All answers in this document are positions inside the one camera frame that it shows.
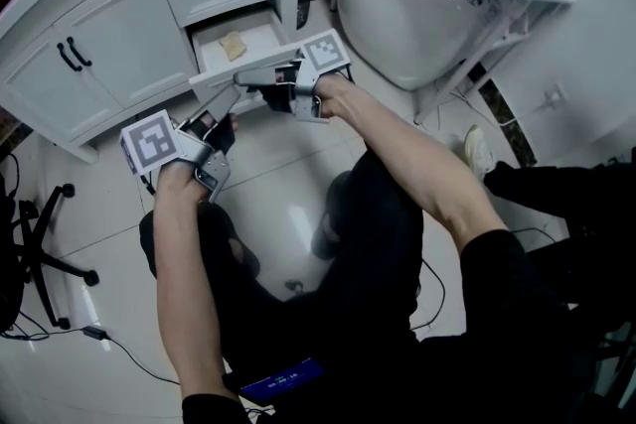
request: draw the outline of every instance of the black cabinet handle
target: black cabinet handle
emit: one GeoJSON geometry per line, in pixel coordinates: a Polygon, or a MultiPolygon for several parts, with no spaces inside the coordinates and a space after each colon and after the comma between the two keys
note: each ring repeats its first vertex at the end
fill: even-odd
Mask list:
{"type": "Polygon", "coordinates": [[[67,38],[67,43],[69,43],[69,48],[71,48],[73,55],[76,56],[78,61],[87,68],[90,68],[92,66],[92,61],[85,61],[83,59],[83,57],[80,55],[80,52],[78,52],[78,49],[75,47],[75,40],[73,38],[67,38]]]}
{"type": "Polygon", "coordinates": [[[64,45],[62,43],[58,43],[58,50],[60,50],[60,57],[62,57],[62,60],[69,65],[69,68],[71,68],[75,72],[81,71],[81,66],[76,66],[75,64],[73,64],[71,62],[71,59],[67,57],[67,54],[64,53],[64,45]]]}

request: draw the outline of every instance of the forearm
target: forearm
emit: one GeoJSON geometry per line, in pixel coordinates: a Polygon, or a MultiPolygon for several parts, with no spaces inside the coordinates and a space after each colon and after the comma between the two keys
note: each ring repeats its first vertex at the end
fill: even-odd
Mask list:
{"type": "Polygon", "coordinates": [[[477,179],[446,147],[360,88],[348,87],[338,102],[339,115],[412,199],[448,229],[459,252],[476,236],[505,228],[477,179]]]}
{"type": "Polygon", "coordinates": [[[194,202],[157,201],[154,215],[157,308],[161,338],[182,396],[236,398],[223,385],[219,320],[201,257],[194,202]]]}

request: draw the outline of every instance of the tiled floor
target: tiled floor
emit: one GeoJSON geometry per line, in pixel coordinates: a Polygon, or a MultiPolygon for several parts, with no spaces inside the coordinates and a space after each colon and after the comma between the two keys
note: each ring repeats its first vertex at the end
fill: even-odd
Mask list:
{"type": "MultiPolygon", "coordinates": [[[[326,3],[314,2],[302,35],[330,26],[326,3]]],[[[353,51],[351,57],[358,85],[411,121],[411,94],[387,83],[353,51]]],[[[480,97],[475,98],[475,106],[487,111],[480,97]]],[[[186,94],[167,108],[181,119],[196,108],[196,99],[186,94]]],[[[242,115],[238,121],[237,143],[230,153],[233,174],[219,203],[259,256],[260,282],[280,299],[288,299],[292,294],[284,287],[285,280],[300,279],[311,290],[328,268],[309,252],[311,235],[331,180],[353,167],[364,153],[364,144],[341,121],[298,123],[267,109],[242,115]]],[[[442,105],[439,115],[430,115],[423,129],[457,148],[474,123],[483,127],[495,156],[514,164],[501,131],[460,100],[442,105]]],[[[101,136],[96,143],[99,162],[87,166],[32,135],[15,151],[22,171],[18,198],[35,200],[41,206],[55,185],[75,184],[77,195],[57,210],[46,245],[57,257],[95,269],[101,282],[86,288],[77,278],[47,270],[55,307],[71,318],[74,327],[99,323],[154,372],[174,377],[157,328],[155,281],[138,242],[137,224],[152,209],[153,200],[130,175],[117,136],[116,129],[101,136]]],[[[7,160],[0,170],[7,189],[12,189],[12,162],[7,160]]],[[[496,201],[496,206],[511,228],[546,227],[554,236],[563,235],[559,220],[503,201],[496,201]]],[[[447,295],[439,318],[417,333],[421,338],[460,334],[465,317],[458,256],[448,233],[427,214],[424,224],[423,255],[444,281],[447,295]]],[[[529,248],[544,242],[536,232],[523,235],[529,248]]],[[[413,325],[430,319],[441,299],[439,283],[425,267],[420,278],[422,291],[413,325]]],[[[32,284],[25,289],[22,309],[48,324],[32,284]]],[[[30,333],[37,332],[22,318],[18,323],[30,333]]],[[[89,341],[80,333],[33,344],[0,341],[0,372],[0,421],[5,418],[7,423],[164,424],[181,420],[177,387],[147,376],[116,346],[89,341]]]]}

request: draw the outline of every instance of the white toilet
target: white toilet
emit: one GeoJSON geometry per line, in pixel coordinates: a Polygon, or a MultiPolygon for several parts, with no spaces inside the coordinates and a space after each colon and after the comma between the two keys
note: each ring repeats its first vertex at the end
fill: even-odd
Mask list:
{"type": "Polygon", "coordinates": [[[338,0],[356,51],[406,90],[431,83],[465,59],[485,33],[487,0],[338,0]]]}

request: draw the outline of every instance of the power outlet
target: power outlet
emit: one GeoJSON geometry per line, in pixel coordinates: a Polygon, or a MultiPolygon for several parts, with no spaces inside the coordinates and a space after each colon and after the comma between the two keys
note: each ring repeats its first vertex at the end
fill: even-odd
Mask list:
{"type": "Polygon", "coordinates": [[[546,90],[545,94],[546,102],[544,105],[553,110],[561,108],[563,104],[567,102],[567,96],[565,95],[563,86],[558,82],[546,90]]]}

